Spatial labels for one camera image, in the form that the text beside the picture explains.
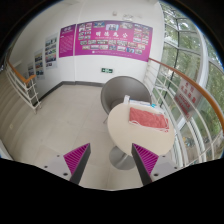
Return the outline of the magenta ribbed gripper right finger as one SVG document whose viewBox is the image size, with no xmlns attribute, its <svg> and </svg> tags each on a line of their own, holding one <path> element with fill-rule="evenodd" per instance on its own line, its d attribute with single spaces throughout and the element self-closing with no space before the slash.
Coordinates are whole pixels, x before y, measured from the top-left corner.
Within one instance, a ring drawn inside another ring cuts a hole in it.
<svg viewBox="0 0 224 224">
<path fill-rule="evenodd" d="M 143 185 L 148 185 L 177 171 L 177 165 L 166 155 L 158 156 L 137 144 L 132 144 L 131 153 Z"/>
</svg>

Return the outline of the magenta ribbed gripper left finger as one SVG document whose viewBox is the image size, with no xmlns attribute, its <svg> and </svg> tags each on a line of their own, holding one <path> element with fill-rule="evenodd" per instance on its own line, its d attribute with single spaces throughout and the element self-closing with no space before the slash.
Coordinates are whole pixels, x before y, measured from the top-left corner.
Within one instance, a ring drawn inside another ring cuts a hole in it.
<svg viewBox="0 0 224 224">
<path fill-rule="evenodd" d="M 43 165 L 43 169 L 78 185 L 90 154 L 91 147 L 87 143 L 64 155 L 54 156 L 49 162 Z"/>
</svg>

